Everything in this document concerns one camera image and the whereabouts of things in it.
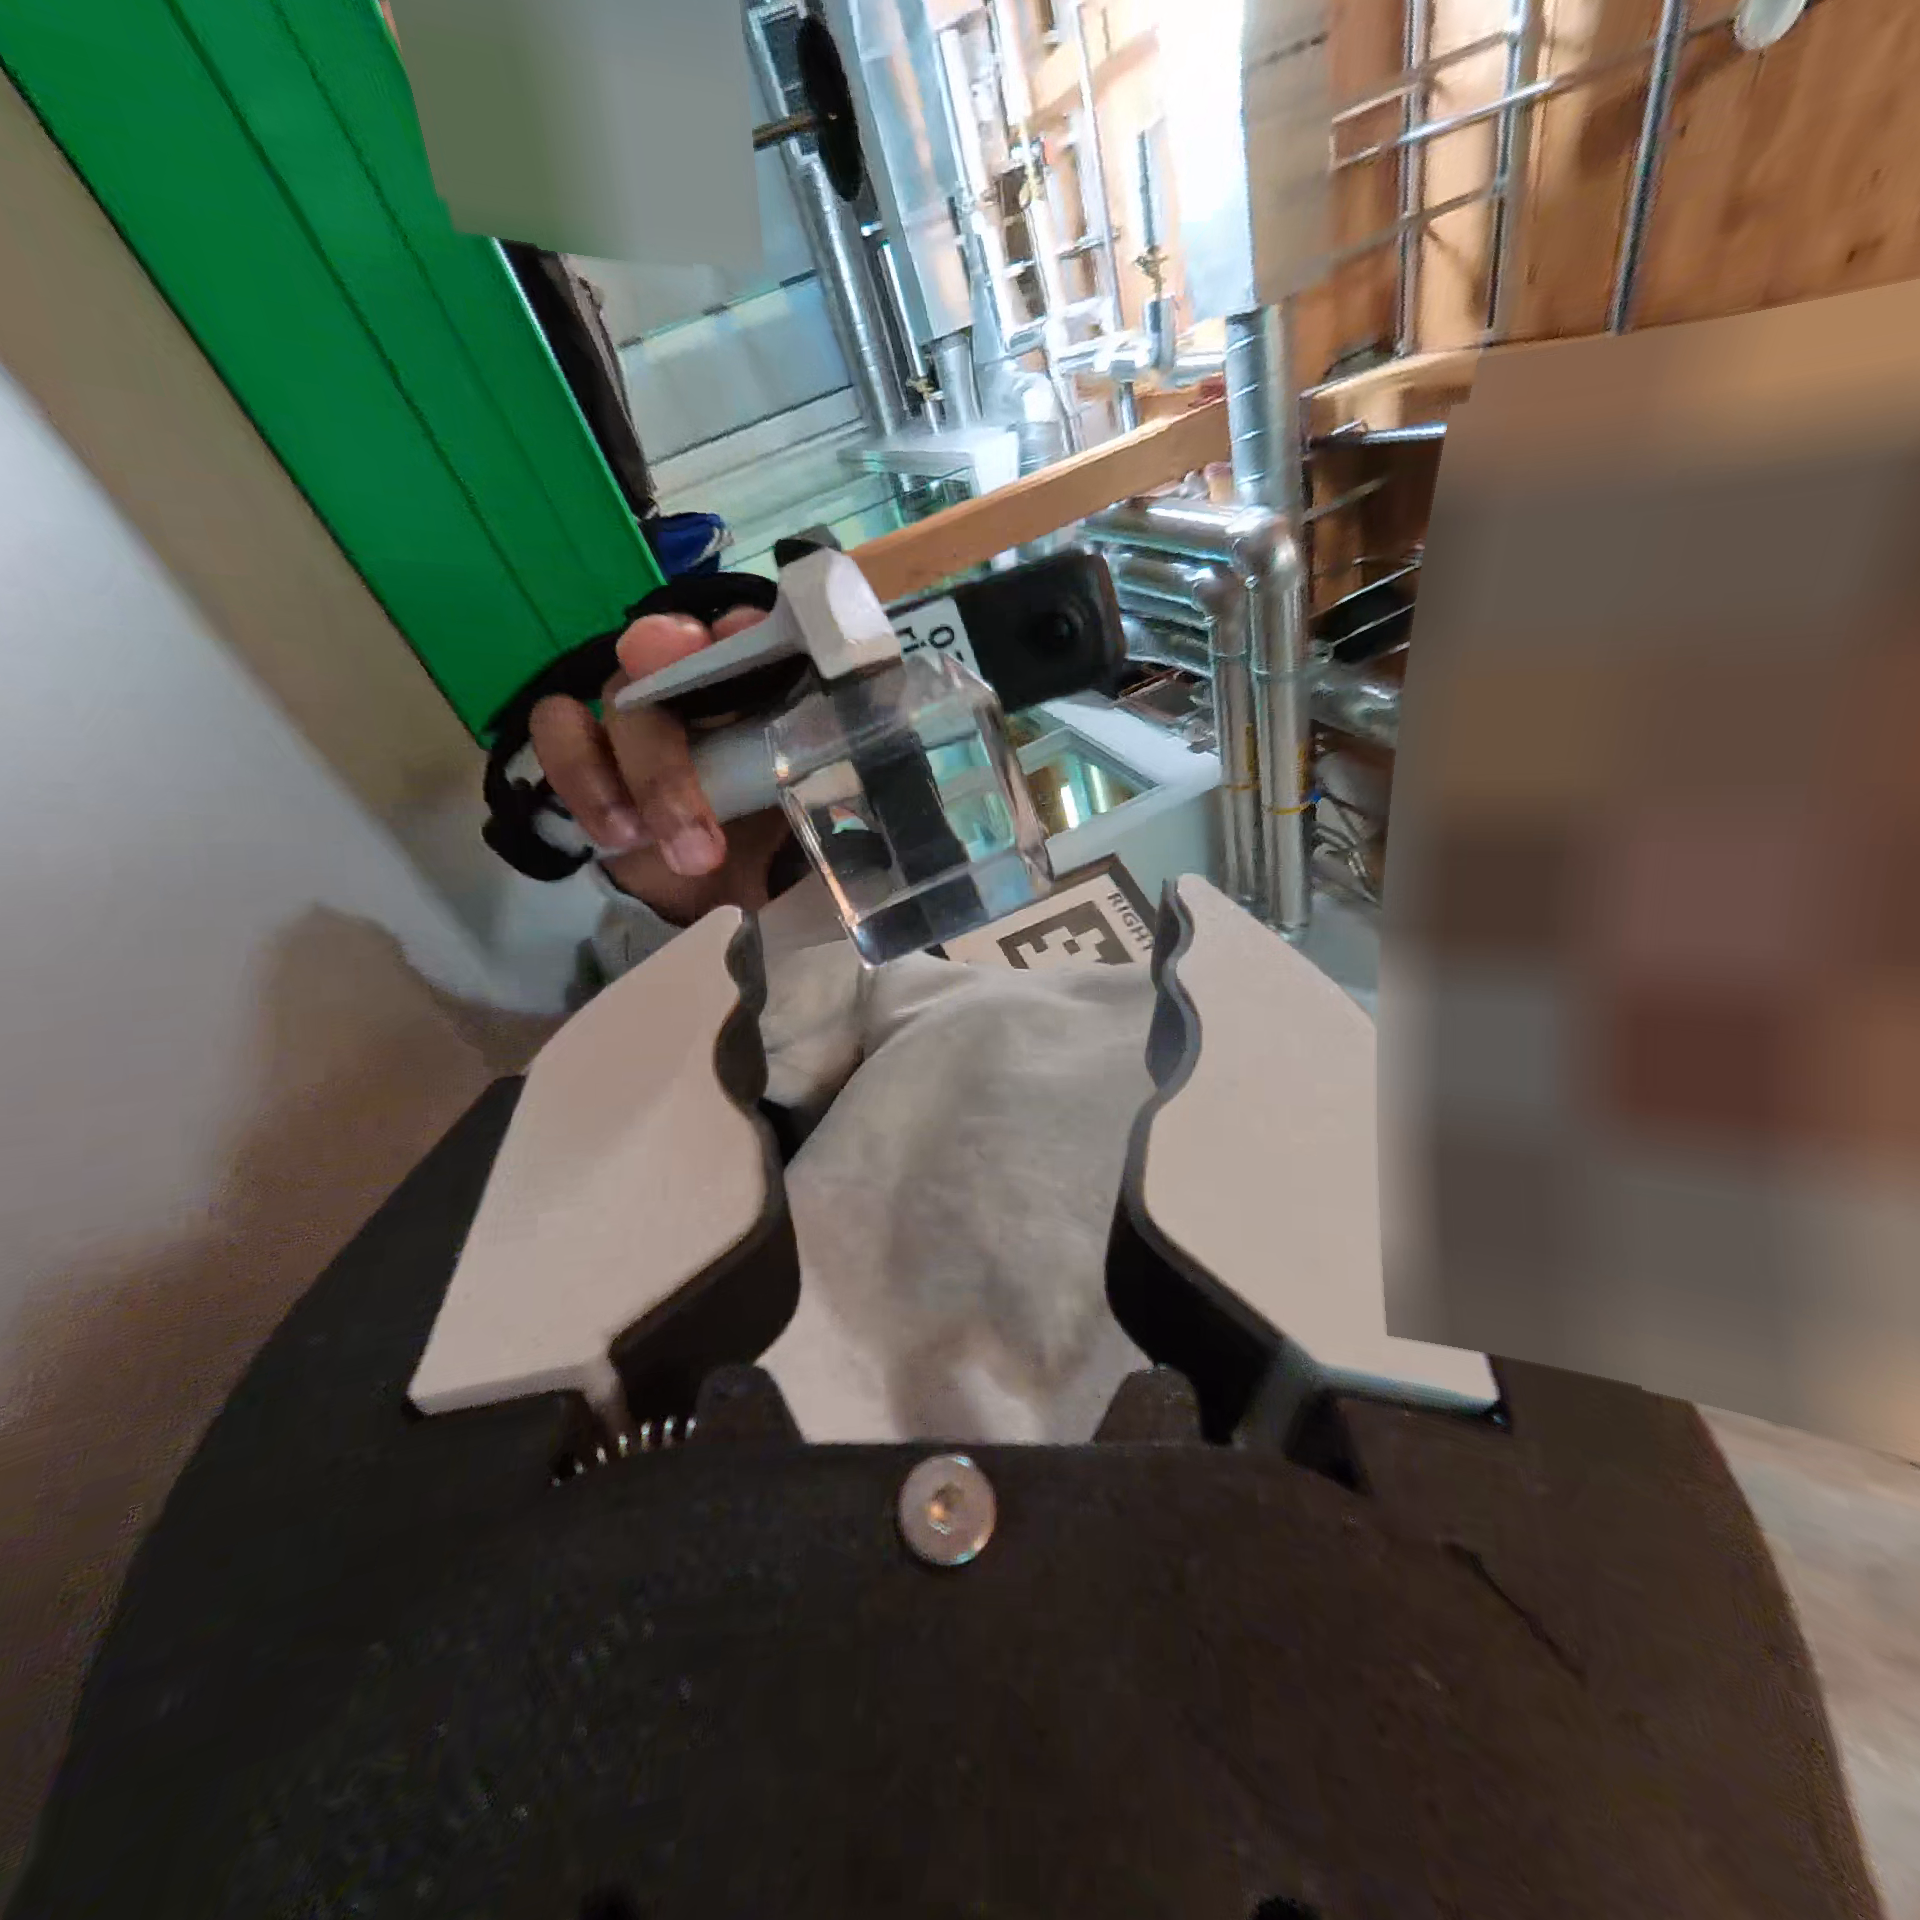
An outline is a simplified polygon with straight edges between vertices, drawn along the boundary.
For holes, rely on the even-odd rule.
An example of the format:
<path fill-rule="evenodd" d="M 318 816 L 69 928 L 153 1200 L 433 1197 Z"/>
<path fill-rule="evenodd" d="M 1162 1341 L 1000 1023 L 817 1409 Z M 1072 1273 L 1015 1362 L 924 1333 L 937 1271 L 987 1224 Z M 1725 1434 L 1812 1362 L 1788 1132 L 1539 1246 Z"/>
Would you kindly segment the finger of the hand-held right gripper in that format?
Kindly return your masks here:
<path fill-rule="evenodd" d="M 627 683 L 614 711 L 663 709 L 678 721 L 755 721 L 804 692 L 902 662 L 902 639 L 849 551 L 827 539 L 776 543 L 769 609 L 666 669 Z"/>

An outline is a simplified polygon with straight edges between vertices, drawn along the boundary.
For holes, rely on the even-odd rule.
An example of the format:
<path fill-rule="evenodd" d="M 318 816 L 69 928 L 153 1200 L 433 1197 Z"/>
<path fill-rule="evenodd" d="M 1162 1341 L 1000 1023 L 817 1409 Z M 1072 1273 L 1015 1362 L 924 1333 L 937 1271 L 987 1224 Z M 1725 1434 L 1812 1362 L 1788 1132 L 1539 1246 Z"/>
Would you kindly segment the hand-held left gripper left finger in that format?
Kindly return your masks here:
<path fill-rule="evenodd" d="M 587 999 L 537 1054 L 409 1380 L 426 1418 L 577 1396 L 697 1428 L 800 1306 L 763 1118 L 761 935 L 741 909 Z"/>

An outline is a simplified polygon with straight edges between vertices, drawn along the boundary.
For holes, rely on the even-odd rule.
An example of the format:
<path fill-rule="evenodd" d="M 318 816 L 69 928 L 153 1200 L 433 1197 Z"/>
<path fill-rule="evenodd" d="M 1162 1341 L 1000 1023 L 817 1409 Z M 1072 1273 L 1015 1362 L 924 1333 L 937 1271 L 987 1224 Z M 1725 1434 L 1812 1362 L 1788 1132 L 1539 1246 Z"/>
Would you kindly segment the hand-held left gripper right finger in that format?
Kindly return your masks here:
<path fill-rule="evenodd" d="M 1149 970 L 1106 1304 L 1202 1440 L 1289 1445 L 1333 1401 L 1494 1418 L 1486 1356 L 1384 1322 L 1371 1015 L 1198 875 L 1167 886 Z"/>

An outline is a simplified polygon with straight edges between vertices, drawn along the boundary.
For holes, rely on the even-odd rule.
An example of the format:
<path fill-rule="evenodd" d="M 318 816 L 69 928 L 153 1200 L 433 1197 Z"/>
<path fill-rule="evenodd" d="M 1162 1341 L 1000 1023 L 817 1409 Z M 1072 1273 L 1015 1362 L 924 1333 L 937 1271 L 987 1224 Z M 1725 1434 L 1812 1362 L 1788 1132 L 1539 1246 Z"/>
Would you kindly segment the clear acrylic cube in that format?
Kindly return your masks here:
<path fill-rule="evenodd" d="M 864 965 L 1042 902 L 1052 886 L 996 692 L 911 655 L 827 683 L 768 725 L 781 810 Z"/>

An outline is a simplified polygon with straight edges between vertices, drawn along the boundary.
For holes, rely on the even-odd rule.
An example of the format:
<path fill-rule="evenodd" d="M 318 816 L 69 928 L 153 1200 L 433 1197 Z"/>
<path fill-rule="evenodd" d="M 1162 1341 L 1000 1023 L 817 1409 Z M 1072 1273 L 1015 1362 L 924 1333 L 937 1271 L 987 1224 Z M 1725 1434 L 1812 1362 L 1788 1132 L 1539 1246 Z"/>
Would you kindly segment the green plastic bin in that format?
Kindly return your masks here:
<path fill-rule="evenodd" d="M 4 4 L 4 71 L 466 731 L 663 584 L 379 4 Z"/>

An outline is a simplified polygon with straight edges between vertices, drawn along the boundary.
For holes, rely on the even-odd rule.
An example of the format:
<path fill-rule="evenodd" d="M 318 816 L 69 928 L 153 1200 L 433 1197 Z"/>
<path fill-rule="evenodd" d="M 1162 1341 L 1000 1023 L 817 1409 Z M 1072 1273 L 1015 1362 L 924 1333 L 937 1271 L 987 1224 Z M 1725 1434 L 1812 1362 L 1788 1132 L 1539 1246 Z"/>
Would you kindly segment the person's right forearm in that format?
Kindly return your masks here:
<path fill-rule="evenodd" d="M 800 1306 L 761 1364 L 809 1444 L 1084 1444 L 1144 1364 L 1106 1245 L 1149 1093 L 1147 958 L 1062 965 L 763 931 Z"/>

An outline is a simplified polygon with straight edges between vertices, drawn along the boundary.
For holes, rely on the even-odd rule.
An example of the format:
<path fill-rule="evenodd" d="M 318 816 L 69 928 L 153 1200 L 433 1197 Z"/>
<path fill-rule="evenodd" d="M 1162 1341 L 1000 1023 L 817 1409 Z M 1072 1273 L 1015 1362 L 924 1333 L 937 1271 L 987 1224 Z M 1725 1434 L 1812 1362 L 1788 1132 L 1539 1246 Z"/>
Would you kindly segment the person's right hand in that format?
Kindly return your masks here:
<path fill-rule="evenodd" d="M 616 891 L 685 928 L 718 905 L 761 912 L 800 882 L 804 853 L 781 810 L 718 823 L 693 770 L 685 727 L 663 709 L 616 709 L 616 692 L 761 620 L 649 613 L 616 638 L 596 701 L 545 695 L 529 749 L 559 803 L 587 833 Z"/>

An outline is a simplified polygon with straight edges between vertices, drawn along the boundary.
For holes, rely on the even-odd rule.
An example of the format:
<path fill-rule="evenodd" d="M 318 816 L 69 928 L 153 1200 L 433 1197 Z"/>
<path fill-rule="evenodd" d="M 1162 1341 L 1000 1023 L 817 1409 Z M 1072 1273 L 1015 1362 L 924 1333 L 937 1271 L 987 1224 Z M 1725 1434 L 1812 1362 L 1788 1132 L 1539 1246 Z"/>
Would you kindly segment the large black framed marker sign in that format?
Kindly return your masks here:
<path fill-rule="evenodd" d="M 1011 974 L 1140 965 L 1154 958 L 1155 913 L 1128 866 L 1105 856 L 1062 875 L 1042 902 L 941 945 L 941 952 Z"/>

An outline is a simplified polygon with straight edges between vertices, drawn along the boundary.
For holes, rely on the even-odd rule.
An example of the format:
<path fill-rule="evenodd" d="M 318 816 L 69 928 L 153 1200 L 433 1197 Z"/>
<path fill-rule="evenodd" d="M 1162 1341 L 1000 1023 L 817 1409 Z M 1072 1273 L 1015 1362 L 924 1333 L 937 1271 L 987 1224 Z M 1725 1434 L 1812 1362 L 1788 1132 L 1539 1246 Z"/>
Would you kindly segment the black floor lamp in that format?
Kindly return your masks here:
<path fill-rule="evenodd" d="M 748 52 L 769 105 L 755 149 L 806 146 L 832 195 L 854 204 L 867 171 L 853 82 L 824 14 L 806 4 L 750 7 Z"/>

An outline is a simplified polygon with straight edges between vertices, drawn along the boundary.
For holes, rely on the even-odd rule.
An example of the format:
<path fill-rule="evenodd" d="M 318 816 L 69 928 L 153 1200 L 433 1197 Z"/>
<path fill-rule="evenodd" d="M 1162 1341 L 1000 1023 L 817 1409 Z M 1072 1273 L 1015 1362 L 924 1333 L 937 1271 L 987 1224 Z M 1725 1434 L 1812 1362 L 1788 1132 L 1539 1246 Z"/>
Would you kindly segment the wooden support post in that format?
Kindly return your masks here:
<path fill-rule="evenodd" d="M 884 604 L 899 604 L 1228 456 L 1228 399 L 1210 396 L 1010 485 L 862 543 L 849 557 Z"/>

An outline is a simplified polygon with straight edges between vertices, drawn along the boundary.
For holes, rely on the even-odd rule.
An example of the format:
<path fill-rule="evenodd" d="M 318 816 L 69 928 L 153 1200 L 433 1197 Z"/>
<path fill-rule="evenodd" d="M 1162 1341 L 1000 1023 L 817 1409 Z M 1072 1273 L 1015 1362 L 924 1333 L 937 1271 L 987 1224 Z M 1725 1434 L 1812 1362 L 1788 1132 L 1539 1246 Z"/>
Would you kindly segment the metal air duct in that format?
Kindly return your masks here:
<path fill-rule="evenodd" d="M 1091 543 L 1144 567 L 1185 565 L 1189 588 L 1149 588 L 1204 616 L 1228 877 L 1286 945 L 1313 923 L 1309 687 L 1309 404 L 1293 299 L 1231 313 L 1226 411 L 1235 498 L 1137 497 L 1084 523 Z"/>

